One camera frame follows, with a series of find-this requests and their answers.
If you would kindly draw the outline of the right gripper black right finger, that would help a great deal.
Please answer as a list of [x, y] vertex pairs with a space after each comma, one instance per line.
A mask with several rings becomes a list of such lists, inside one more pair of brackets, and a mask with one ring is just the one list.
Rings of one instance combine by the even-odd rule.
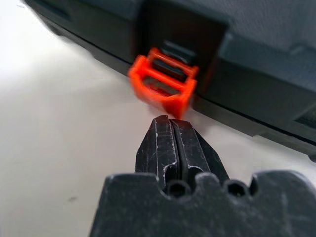
[[171, 124], [178, 148], [182, 180], [194, 183], [195, 176], [202, 172], [214, 174], [220, 183], [229, 179], [216, 151], [189, 122], [172, 119]]

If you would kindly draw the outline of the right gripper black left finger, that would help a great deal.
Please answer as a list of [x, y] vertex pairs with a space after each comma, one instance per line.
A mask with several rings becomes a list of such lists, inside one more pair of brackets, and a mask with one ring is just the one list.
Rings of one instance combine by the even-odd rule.
[[178, 179], [178, 152], [171, 120], [158, 116], [152, 123], [136, 153], [135, 172], [152, 173], [161, 188]]

